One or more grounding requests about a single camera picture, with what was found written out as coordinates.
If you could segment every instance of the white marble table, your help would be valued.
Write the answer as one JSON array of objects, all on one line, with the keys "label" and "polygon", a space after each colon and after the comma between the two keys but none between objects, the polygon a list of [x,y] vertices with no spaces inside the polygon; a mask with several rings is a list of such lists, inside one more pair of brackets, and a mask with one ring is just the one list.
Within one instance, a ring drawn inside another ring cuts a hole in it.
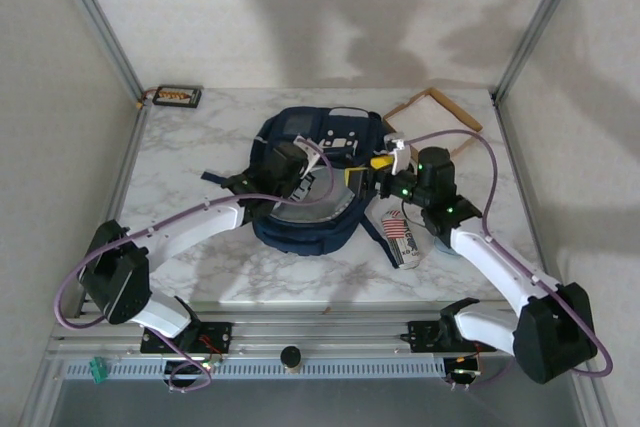
[{"label": "white marble table", "polygon": [[[134,229],[201,202],[226,195],[200,179],[246,168],[254,135],[268,117],[293,105],[353,106],[388,112],[416,91],[409,89],[207,90],[196,110],[151,107],[125,199],[121,224]],[[445,93],[484,125],[496,151],[499,182],[493,231],[528,260],[538,262],[524,208],[487,91]],[[491,172],[475,144],[456,158],[459,191],[482,208]],[[395,200],[376,200],[379,221]],[[415,210],[409,215],[419,219]],[[189,249],[152,274],[167,294],[199,302],[452,301],[466,296],[500,300],[500,294],[466,260],[438,251],[426,231],[412,227],[424,255],[414,270],[394,270],[380,247],[358,228],[338,252],[322,257],[284,254],[257,240],[251,226],[225,232]]]}]

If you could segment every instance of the backpack strap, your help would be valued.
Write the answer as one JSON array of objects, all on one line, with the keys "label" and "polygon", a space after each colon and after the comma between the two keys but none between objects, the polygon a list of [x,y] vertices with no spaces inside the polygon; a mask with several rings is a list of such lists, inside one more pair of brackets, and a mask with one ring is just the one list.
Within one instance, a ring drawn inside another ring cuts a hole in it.
[{"label": "backpack strap", "polygon": [[389,258],[391,265],[393,265],[393,268],[397,269],[399,267],[398,262],[396,262],[396,258],[393,256],[393,252],[391,252],[389,243],[382,237],[382,235],[380,235],[378,229],[376,229],[375,225],[373,225],[373,223],[367,218],[366,215],[362,216],[360,225],[364,227],[364,230],[367,231],[369,237],[375,240],[380,245],[380,247],[382,247],[382,250],[384,250],[384,253],[387,254],[387,257]]},{"label": "backpack strap", "polygon": [[208,182],[213,182],[214,184],[222,185],[222,183],[227,180],[226,177],[223,177],[218,174],[214,174],[213,172],[204,171],[200,176],[202,180],[206,180]]},{"label": "backpack strap", "polygon": [[[213,182],[214,184],[218,184],[218,185],[221,185],[225,180],[227,180],[226,177],[223,177],[221,175],[214,174],[213,172],[208,172],[208,171],[204,171],[200,176],[200,178],[202,180]],[[378,243],[378,245],[380,245],[380,247],[382,247],[382,250],[387,255],[387,258],[389,259],[389,262],[391,262],[391,265],[393,266],[393,268],[394,269],[399,268],[398,262],[396,262],[396,258],[393,256],[393,252],[391,251],[391,247],[389,247],[389,243],[384,239],[384,237],[382,237],[382,235],[380,235],[380,232],[378,232],[378,229],[376,229],[376,227],[367,218],[366,215],[362,216],[362,219],[360,220],[360,225],[362,225],[364,230],[367,231],[367,234],[369,234],[369,237],[371,237],[375,242]]]}]

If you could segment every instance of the aluminum frame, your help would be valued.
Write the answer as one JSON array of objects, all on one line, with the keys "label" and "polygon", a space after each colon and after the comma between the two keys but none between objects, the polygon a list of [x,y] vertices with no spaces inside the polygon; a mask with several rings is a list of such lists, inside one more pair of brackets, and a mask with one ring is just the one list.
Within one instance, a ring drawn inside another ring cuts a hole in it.
[{"label": "aluminum frame", "polygon": [[[162,359],[119,359],[107,362],[110,380],[166,380],[167,362]],[[177,379],[195,380],[198,374],[176,374]],[[304,358],[296,372],[279,359],[228,359],[211,366],[211,375],[220,380],[304,380],[304,379],[425,379],[446,375],[444,359],[426,356],[385,359]],[[92,380],[86,359],[66,363],[66,380]]]},{"label": "aluminum frame", "polygon": [[[113,61],[130,97],[136,100],[142,93],[142,87],[97,1],[78,1],[96,33],[98,42]],[[508,95],[559,2],[560,0],[541,1],[494,92],[496,105],[499,106]],[[108,218],[120,215],[147,118],[147,109],[142,109],[136,119],[116,180],[107,212]],[[512,152],[506,135],[507,129],[504,128],[500,116],[498,120],[505,134],[505,143],[528,222],[534,234],[536,248],[544,267],[548,268],[550,264],[545,261],[544,251],[540,248],[538,230],[530,212],[530,203],[527,201],[527,189],[517,168],[517,155]],[[506,302],[492,304],[498,308],[506,307]],[[446,302],[334,304],[331,305],[331,311],[327,312],[328,305],[322,303],[224,306],[212,302],[195,303],[194,308],[203,320],[225,320],[236,324],[231,358],[273,358],[284,345],[294,343],[313,358],[337,359],[415,356],[416,354],[410,354],[408,345],[399,339],[399,334],[406,330],[406,322],[435,319],[445,305]],[[79,302],[76,312],[79,320],[88,321],[95,318],[96,313],[92,310],[94,309],[90,303]],[[88,331],[68,331],[56,326],[20,425],[49,425],[60,392],[62,374],[69,360],[77,359],[79,356],[97,355],[150,358],[139,353],[140,339],[141,329],[135,325],[100,325]],[[603,401],[606,396],[603,397],[600,392],[601,383],[587,378],[576,378],[574,383],[587,425],[615,425],[611,420],[613,417],[610,407],[607,410],[608,402]]]}]

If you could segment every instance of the black battery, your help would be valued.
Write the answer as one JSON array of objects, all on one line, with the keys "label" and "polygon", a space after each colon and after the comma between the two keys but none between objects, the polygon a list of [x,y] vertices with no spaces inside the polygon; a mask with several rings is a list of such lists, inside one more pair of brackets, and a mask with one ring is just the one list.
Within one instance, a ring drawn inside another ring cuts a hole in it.
[{"label": "black battery", "polygon": [[195,109],[200,103],[202,88],[185,85],[161,85],[153,96],[154,105]]}]

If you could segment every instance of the yellow tag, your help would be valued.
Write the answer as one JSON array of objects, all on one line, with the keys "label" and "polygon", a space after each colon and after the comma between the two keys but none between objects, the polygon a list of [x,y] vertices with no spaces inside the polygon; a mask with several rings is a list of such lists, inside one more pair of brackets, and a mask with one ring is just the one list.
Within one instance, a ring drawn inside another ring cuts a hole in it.
[{"label": "yellow tag", "polygon": [[381,155],[371,159],[371,167],[376,170],[384,169],[390,165],[393,165],[393,155]]},{"label": "yellow tag", "polygon": [[349,185],[349,177],[351,176],[351,172],[359,171],[359,170],[367,170],[366,167],[350,167],[344,169],[344,183],[345,185]]}]

